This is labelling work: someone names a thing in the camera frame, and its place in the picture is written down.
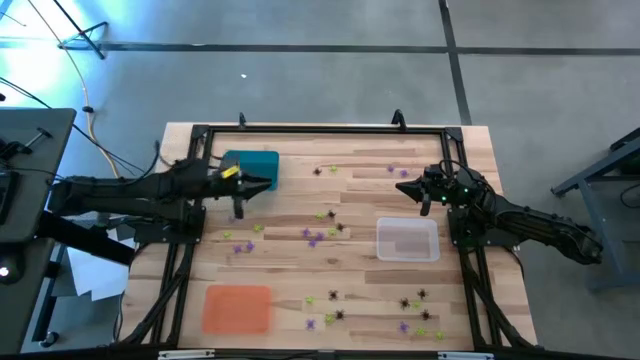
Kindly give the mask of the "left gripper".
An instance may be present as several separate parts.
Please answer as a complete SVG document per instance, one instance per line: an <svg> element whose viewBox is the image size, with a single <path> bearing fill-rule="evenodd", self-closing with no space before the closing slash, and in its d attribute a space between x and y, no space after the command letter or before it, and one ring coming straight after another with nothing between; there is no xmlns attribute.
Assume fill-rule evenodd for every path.
<svg viewBox="0 0 640 360"><path fill-rule="evenodd" d="M233 197L233 210L236 219L244 218L244 202L271 187L272 179L270 177L242 173L238 165L217 169L211 174L208 173L210 166L207 160L198 159L197 166L199 170L204 171L204 175L198 180L197 197Z"/></svg>

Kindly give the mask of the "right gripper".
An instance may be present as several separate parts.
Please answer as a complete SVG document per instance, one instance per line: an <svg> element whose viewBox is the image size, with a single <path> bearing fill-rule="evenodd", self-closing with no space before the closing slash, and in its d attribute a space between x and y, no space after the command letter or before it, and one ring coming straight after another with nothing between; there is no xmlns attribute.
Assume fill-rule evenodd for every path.
<svg viewBox="0 0 640 360"><path fill-rule="evenodd" d="M398 182L395 187L421 206L420 215L430 213L431 200L443 205L468 205L470 203L470 175L461 170L453 175L446 175L437 164L424 170L424 181L416 180Z"/></svg>

